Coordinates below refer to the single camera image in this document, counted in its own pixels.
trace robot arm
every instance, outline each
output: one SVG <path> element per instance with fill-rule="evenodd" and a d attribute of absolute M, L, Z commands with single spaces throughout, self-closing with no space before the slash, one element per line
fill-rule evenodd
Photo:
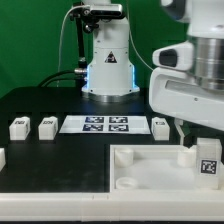
<path fill-rule="evenodd" d="M 224 1 L 161 0 L 189 22 L 188 40 L 153 54 L 150 105 L 155 112 L 224 131 Z"/>
<path fill-rule="evenodd" d="M 174 20 L 190 22 L 191 0 L 160 0 L 164 11 Z"/>

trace white machine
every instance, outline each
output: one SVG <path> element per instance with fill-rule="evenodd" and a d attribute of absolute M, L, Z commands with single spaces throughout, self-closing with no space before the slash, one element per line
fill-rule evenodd
<path fill-rule="evenodd" d="M 224 131 L 224 1 L 161 0 L 189 22 L 188 41 L 153 54 L 150 105 L 156 112 Z"/>
<path fill-rule="evenodd" d="M 87 69 L 87 84 L 83 96 L 102 102 L 120 102 L 138 95 L 135 68 L 129 61 L 129 23 L 123 17 L 109 17 L 123 13 L 122 6 L 110 0 L 84 0 L 90 11 L 100 18 L 93 31 L 93 60 Z"/>

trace black table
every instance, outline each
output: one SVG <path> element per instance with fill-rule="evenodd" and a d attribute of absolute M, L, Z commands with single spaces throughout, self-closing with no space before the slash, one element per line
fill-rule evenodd
<path fill-rule="evenodd" d="M 0 100 L 0 147 L 7 166 L 0 173 L 1 193 L 108 192 L 110 144 L 153 144 L 152 135 L 57 134 L 39 141 L 38 125 L 56 116 L 59 129 L 67 115 L 140 115 L 151 110 L 142 91 L 133 101 L 105 104 L 83 99 L 75 88 L 18 88 Z M 25 141 L 10 141 L 16 117 L 31 119 Z"/>

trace printed marker sheet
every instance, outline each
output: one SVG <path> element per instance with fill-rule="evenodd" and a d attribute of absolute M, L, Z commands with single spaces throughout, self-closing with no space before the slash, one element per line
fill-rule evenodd
<path fill-rule="evenodd" d="M 143 116 L 67 116 L 60 133 L 151 134 Z"/>

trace green screen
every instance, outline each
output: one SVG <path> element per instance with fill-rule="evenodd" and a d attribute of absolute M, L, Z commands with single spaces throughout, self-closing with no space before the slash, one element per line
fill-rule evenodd
<path fill-rule="evenodd" d="M 57 72 L 58 48 L 63 18 L 72 0 L 0 0 L 0 97 L 17 87 L 37 86 Z M 114 0 L 126 9 L 126 1 Z M 186 25 L 172 21 L 159 0 L 129 0 L 130 23 L 136 48 L 152 65 L 154 50 L 186 39 Z M 92 58 L 92 35 L 85 34 L 88 63 Z M 66 23 L 62 69 L 77 67 L 77 34 L 74 22 Z M 136 66 L 136 82 L 148 87 L 151 71 L 130 46 Z M 74 86 L 65 82 L 64 86 Z"/>

